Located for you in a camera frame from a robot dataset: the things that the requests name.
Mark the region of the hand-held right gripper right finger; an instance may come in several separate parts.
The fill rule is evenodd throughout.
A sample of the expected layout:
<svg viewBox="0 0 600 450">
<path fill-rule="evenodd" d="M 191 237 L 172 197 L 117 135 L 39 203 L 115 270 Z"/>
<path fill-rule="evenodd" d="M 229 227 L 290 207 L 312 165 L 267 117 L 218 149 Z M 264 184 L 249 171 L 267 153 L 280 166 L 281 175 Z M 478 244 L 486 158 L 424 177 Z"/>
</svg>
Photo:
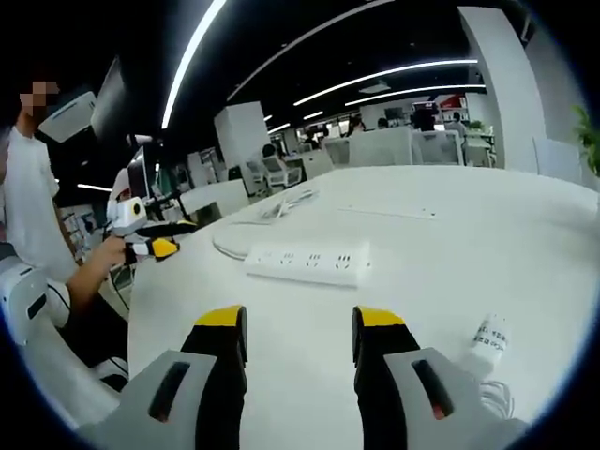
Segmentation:
<svg viewBox="0 0 600 450">
<path fill-rule="evenodd" d="M 483 384 L 422 348 L 392 311 L 352 311 L 354 391 L 366 449 L 508 449 L 528 424 L 492 406 Z"/>
</svg>

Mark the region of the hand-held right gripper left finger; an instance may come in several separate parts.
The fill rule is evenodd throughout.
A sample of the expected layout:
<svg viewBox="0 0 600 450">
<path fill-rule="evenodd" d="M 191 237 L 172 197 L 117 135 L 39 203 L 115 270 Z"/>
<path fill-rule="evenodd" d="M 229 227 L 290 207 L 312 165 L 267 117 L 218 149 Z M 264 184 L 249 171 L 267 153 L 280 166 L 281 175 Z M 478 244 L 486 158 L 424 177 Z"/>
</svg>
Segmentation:
<svg viewBox="0 0 600 450">
<path fill-rule="evenodd" d="M 248 389 L 247 311 L 198 319 L 182 348 L 166 351 L 124 387 L 105 419 L 82 426 L 93 449 L 237 449 Z"/>
</svg>

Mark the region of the person's left hand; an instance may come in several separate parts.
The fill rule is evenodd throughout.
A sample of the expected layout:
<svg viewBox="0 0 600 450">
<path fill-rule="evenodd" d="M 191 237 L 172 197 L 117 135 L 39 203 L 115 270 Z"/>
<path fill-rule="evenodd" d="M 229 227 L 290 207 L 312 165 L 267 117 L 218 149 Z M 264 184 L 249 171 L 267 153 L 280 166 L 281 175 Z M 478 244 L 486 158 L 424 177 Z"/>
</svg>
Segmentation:
<svg viewBox="0 0 600 450">
<path fill-rule="evenodd" d="M 126 241 L 122 237 L 109 236 L 93 252 L 90 263 L 102 271 L 109 271 L 126 259 Z"/>
</svg>

